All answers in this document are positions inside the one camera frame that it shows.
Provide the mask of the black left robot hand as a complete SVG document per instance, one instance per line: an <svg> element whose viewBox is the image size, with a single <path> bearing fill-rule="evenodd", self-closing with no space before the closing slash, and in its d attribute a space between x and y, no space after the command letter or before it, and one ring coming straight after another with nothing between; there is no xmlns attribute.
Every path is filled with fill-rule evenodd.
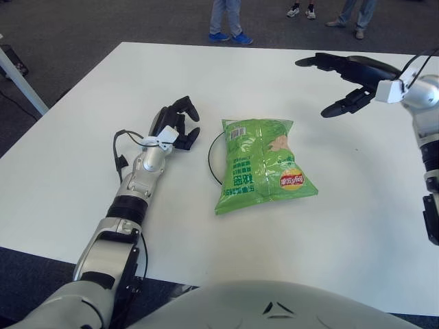
<svg viewBox="0 0 439 329"><path fill-rule="evenodd" d="M170 106L163 107L154 117L149 135L157 137L168 125L178 133L173 146L176 149L189 151L200 133L200 128L196 127L186 134L185 115L196 123L200 120L198 111L192 104L189 96L178 99Z"/></svg>

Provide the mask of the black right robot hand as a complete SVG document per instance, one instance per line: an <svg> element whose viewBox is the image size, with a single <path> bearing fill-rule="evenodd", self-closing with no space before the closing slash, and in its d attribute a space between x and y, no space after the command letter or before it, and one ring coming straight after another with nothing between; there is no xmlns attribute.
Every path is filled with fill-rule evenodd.
<svg viewBox="0 0 439 329"><path fill-rule="evenodd" d="M324 118L354 114L367 106L375 98L378 84L382 80L395 80L401 75L397 68L365 56L336 56L329 53L316 53L315 56L295 61L301 67L316 66L322 71L335 71L343 80L361 85L326 107L321 116Z"/></svg>

